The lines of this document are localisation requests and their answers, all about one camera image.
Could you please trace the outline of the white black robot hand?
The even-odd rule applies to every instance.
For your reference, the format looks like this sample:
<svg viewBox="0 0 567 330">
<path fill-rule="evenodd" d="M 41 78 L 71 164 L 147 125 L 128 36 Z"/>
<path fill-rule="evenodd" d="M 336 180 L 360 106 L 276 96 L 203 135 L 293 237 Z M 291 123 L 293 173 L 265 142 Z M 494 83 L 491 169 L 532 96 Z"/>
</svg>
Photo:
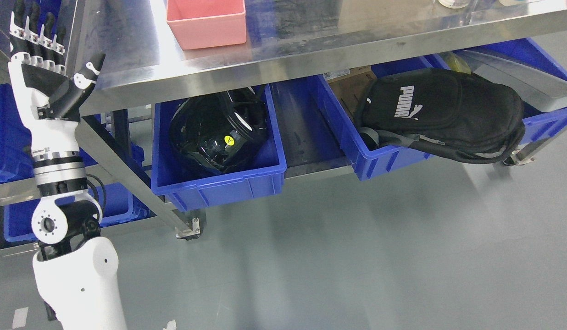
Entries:
<svg viewBox="0 0 567 330">
<path fill-rule="evenodd" d="M 7 66 L 19 116 L 31 134 L 30 150 L 78 152 L 79 108 L 95 89 L 106 54 L 94 54 L 68 77 L 63 44 L 66 27 L 58 26 L 52 38 L 56 19 L 47 12 L 38 34 L 38 2 L 31 3 L 25 27 L 24 15 L 25 2 L 16 0 L 9 23 L 11 61 Z"/>
</svg>

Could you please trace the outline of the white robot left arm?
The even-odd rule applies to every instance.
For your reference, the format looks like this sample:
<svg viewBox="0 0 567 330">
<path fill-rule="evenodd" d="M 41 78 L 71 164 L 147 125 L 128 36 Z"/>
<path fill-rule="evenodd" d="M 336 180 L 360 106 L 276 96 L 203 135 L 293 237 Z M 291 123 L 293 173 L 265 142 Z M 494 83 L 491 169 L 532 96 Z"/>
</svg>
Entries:
<svg viewBox="0 0 567 330">
<path fill-rule="evenodd" d="M 31 217 L 39 240 L 32 266 L 47 317 L 65 330 L 125 330 L 118 288 L 119 259 L 101 235 L 103 210 L 76 140 L 80 107 L 95 89 L 105 62 L 94 54 L 66 73 L 66 30 L 54 16 L 39 24 L 40 6 L 17 0 L 9 21 L 11 88 L 22 124 L 30 130 L 33 175 L 40 192 Z"/>
</svg>

